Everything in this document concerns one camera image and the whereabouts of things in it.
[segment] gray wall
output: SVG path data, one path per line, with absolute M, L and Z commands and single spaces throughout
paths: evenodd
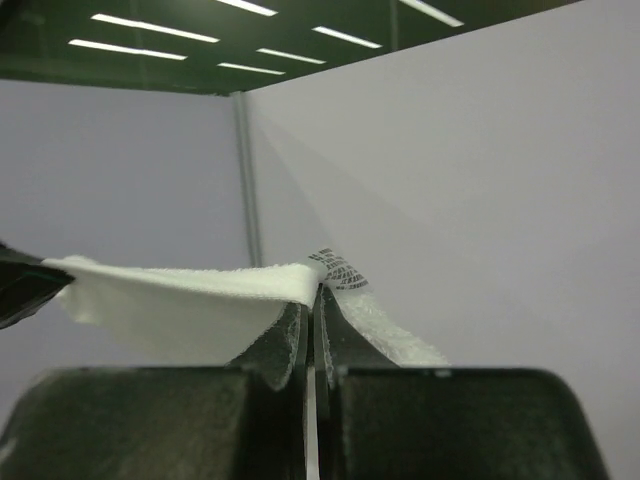
M 0 81 L 0 238 L 127 266 L 249 266 L 229 99 Z M 0 421 L 31 377 L 154 363 L 50 304 L 0 332 Z
M 552 369 L 640 457 L 640 2 L 249 94 L 266 263 L 339 249 L 456 363 Z

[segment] metal pole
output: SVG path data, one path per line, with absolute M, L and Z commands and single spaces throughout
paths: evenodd
M 249 138 L 249 119 L 245 93 L 231 94 L 238 135 L 238 154 L 240 156 L 240 175 L 242 196 L 244 198 L 245 222 L 247 227 L 247 244 L 251 266 L 262 267 L 262 245 L 260 241 L 260 223 L 258 220 L 258 204 L 256 202 L 256 185 L 253 174 L 253 158 L 251 156 L 251 140 Z

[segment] black plastic part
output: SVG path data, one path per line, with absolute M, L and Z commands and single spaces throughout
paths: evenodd
M 606 480 L 580 405 L 537 370 L 339 372 L 323 479 Z
M 316 374 L 316 418 L 320 478 L 334 478 L 340 446 L 333 435 L 331 389 L 341 367 L 399 369 L 345 319 L 331 289 L 321 285 L 313 308 L 313 349 Z
M 0 441 L 0 475 L 302 479 L 290 461 L 288 405 L 286 392 L 242 369 L 60 372 L 20 400 Z
M 305 439 L 309 309 L 287 304 L 280 318 L 247 350 L 229 363 L 258 373 L 286 402 L 287 419 L 279 427 L 290 435 L 291 479 L 306 479 Z
M 35 314 L 73 277 L 0 242 L 0 329 Z

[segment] white wall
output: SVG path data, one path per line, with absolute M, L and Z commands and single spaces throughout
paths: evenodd
M 249 94 L 267 263 L 337 247 L 456 364 L 549 368 L 640 457 L 640 2 Z
M 130 266 L 249 266 L 231 101 L 0 81 L 0 238 Z M 0 422 L 56 366 L 154 363 L 55 304 L 0 331 Z

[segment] fabric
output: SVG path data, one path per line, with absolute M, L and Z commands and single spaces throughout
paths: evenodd
M 400 365 L 446 365 L 433 347 L 392 323 L 368 285 L 330 249 L 299 264 L 236 271 L 114 267 L 84 257 L 46 259 L 75 277 L 59 295 L 80 323 L 176 364 L 225 364 L 296 302 L 312 308 L 322 282 L 345 318 Z

